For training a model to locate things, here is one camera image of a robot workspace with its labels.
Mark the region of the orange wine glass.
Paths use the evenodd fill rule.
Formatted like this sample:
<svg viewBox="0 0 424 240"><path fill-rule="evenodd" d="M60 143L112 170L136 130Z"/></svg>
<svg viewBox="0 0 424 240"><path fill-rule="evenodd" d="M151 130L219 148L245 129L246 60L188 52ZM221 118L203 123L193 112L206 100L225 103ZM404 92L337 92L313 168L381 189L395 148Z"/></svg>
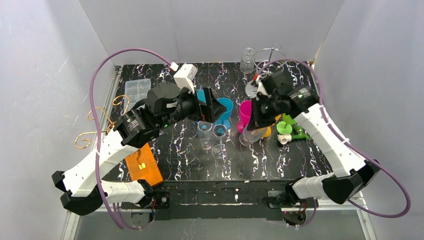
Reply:
<svg viewBox="0 0 424 240"><path fill-rule="evenodd" d="M267 137L269 137L269 136L271 135L271 133L272 133L272 129L271 129L271 127L273 127L274 125L276 125L276 124L278 123L278 121L279 121L280 117L281 117L281 115L279 114L279 115L277 115L277 116L274 118L274 122L273 122L273 124L271 124L271 125L267 128L266 132L265 132L265 133L261 136L262 138L267 138Z"/></svg>

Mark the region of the pink wine glass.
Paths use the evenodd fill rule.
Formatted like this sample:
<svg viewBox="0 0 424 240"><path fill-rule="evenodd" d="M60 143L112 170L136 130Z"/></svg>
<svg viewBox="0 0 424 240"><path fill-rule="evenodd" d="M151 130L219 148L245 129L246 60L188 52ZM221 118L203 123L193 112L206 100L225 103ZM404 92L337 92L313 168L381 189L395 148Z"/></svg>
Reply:
<svg viewBox="0 0 424 240"><path fill-rule="evenodd" d="M252 101L243 101L238 110L239 122L236 125L237 131L241 134L245 127L249 124L252 114Z"/></svg>

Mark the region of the green wine glass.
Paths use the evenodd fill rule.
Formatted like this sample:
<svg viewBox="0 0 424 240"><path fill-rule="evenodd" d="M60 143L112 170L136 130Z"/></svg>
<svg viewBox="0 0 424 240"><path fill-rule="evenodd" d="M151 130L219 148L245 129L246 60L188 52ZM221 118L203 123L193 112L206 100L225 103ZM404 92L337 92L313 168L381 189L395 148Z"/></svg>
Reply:
<svg viewBox="0 0 424 240"><path fill-rule="evenodd" d="M290 135L295 124L296 121L290 115L283 113L282 121L276 125L276 129L280 135Z"/></svg>

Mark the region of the clear wine glass front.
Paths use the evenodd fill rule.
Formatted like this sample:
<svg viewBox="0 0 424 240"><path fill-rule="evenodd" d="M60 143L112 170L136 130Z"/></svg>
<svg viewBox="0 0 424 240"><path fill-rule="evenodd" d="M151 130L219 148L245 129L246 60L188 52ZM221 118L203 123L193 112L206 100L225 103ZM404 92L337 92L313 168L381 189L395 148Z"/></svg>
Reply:
<svg viewBox="0 0 424 240"><path fill-rule="evenodd" d="M212 156L215 159L222 159L224 156L225 142L227 139L228 129L223 124L216 124L212 129L214 147L212 148Z"/></svg>

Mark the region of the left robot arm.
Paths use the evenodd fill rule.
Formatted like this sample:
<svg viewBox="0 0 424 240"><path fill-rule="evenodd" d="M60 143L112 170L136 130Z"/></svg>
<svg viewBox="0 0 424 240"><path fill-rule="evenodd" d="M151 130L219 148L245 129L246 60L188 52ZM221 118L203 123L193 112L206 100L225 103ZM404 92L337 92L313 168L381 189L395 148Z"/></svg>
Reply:
<svg viewBox="0 0 424 240"><path fill-rule="evenodd" d="M146 98L120 117L114 128L76 166L56 171L52 180L62 191L62 206L79 216L88 215L110 203L132 203L142 208L154 199L152 186L144 179L131 182L103 181L103 177L124 158L138 153L160 131L189 119L216 122L226 108L204 88L205 100L199 100L193 85L197 68L184 64L174 74L172 82L161 82L151 88Z"/></svg>

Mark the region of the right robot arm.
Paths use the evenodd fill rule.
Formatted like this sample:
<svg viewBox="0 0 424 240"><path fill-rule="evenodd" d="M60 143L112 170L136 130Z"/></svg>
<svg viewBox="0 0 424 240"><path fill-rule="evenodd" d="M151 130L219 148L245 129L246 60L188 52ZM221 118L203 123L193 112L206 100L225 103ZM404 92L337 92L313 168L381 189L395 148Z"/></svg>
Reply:
<svg viewBox="0 0 424 240"><path fill-rule="evenodd" d="M293 87L283 72L257 79L256 97L252 99L252 112L248 132L269 127L276 116L288 114L303 127L314 140L327 161L332 173L296 179L285 187L285 199L291 203L308 198L326 198L343 204L368 185L379 168L347 147L330 130L323 117L324 107L311 86Z"/></svg>

